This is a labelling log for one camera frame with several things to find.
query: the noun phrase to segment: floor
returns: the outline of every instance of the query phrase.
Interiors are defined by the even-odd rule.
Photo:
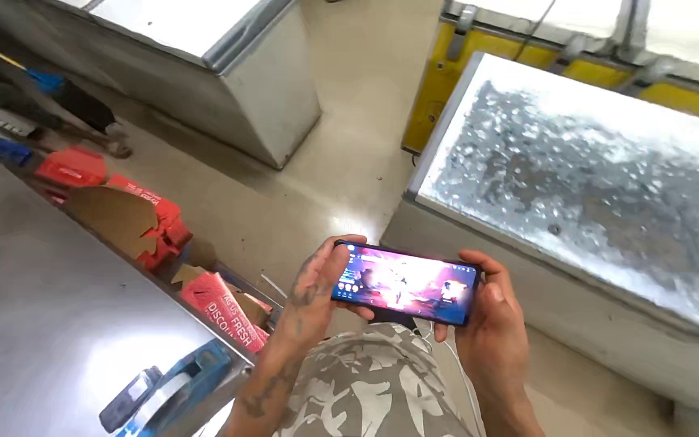
[[[286,288],[326,236],[361,233],[373,243],[382,234],[413,171],[399,144],[440,7],[441,0],[302,0],[325,114],[280,172],[101,91],[127,122],[134,148],[130,159],[110,166],[182,207],[197,236],[193,263],[222,260],[278,299],[261,274]],[[337,312],[330,330],[361,324]],[[528,393],[548,435],[672,435],[654,393],[528,331]],[[451,353],[437,345],[434,355],[475,429]]]

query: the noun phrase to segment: phone screen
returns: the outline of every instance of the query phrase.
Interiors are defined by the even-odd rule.
[[[464,325],[476,286],[475,267],[414,257],[379,247],[341,243],[347,264],[333,298]]]

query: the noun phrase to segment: white cable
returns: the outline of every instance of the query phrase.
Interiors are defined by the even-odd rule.
[[[481,433],[481,426],[479,424],[479,412],[476,409],[476,404],[479,403],[479,400],[474,400],[474,397],[471,395],[471,381],[468,380],[468,375],[465,374],[465,370],[463,370],[463,366],[460,364],[460,358],[458,357],[458,354],[454,351],[454,349],[452,349],[452,346],[450,346],[449,343],[445,341],[444,344],[446,344],[446,346],[449,348],[449,352],[452,353],[454,361],[457,362],[458,367],[460,367],[460,373],[463,376],[463,384],[465,384],[465,391],[468,393],[468,402],[471,403],[471,411],[474,413],[474,423],[476,423],[476,432],[478,432],[481,437],[485,437]]]
[[[426,343],[430,345],[430,350],[433,350],[433,345],[428,342],[428,337],[433,333],[434,331],[433,327],[433,322],[430,322],[430,331],[428,332],[427,335],[425,335],[422,340],[424,340]],[[422,335],[422,330],[417,328],[417,331],[419,331],[420,335]],[[463,384],[465,384],[465,391],[468,393],[468,402],[471,403],[471,411],[474,413],[474,423],[476,423],[476,431],[479,433],[480,437],[486,437],[482,432],[481,432],[481,426],[479,423],[479,411],[476,409],[476,405],[479,403],[479,400],[474,400],[473,395],[471,394],[471,381],[468,380],[468,375],[465,373],[465,370],[463,370],[463,365],[460,363],[460,358],[458,357],[458,354],[452,349],[452,346],[447,342],[446,340],[444,341],[444,344],[449,348],[449,352],[452,353],[452,356],[454,357],[455,363],[458,363],[458,367],[460,368],[460,374],[463,376]]]
[[[274,289],[277,290],[277,292],[280,292],[280,294],[283,295],[283,296],[285,296],[285,299],[287,299],[287,295],[285,294],[285,292],[283,292],[281,288],[277,287],[277,284],[275,284],[274,281],[272,281],[271,279],[269,279],[269,278],[267,277],[267,275],[261,274],[260,276],[261,276],[261,278],[266,279],[266,282],[267,282],[269,285],[271,285],[272,287],[274,287]]]

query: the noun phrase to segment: broom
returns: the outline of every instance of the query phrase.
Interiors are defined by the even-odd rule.
[[[106,128],[116,122],[115,115],[107,105],[86,93],[71,80],[58,74],[43,73],[33,68],[26,68],[1,52],[0,58],[10,65],[24,70],[42,93],[50,96],[57,104],[96,131],[106,133]]]

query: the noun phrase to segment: tattooed hand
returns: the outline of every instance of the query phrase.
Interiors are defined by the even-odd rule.
[[[285,309],[272,336],[276,342],[285,342],[297,351],[306,353],[325,337],[331,313],[338,306],[353,311],[364,319],[374,318],[374,312],[365,307],[331,300],[333,287],[350,260],[350,251],[336,240],[366,243],[362,235],[341,235],[325,240],[301,267],[290,291]]]

